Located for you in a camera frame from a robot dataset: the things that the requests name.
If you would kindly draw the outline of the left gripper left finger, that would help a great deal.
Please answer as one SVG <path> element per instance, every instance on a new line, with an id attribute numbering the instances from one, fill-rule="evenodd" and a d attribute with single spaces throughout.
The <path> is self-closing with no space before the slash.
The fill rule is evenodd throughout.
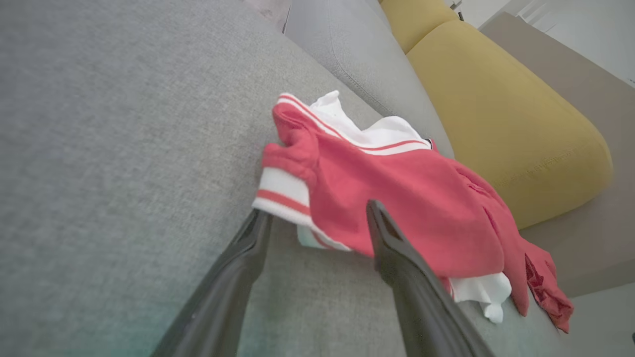
<path id="1" fill-rule="evenodd" d="M 157 344 L 154 357 L 235 357 L 273 217 L 254 209 Z"/>

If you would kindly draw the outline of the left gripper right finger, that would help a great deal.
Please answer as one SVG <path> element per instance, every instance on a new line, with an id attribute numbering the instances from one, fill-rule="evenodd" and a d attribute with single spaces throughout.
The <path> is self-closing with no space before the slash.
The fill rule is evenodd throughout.
<path id="1" fill-rule="evenodd" d="M 367 204 L 376 271 L 390 286 L 409 357 L 492 357 L 440 279 L 381 202 Z"/>

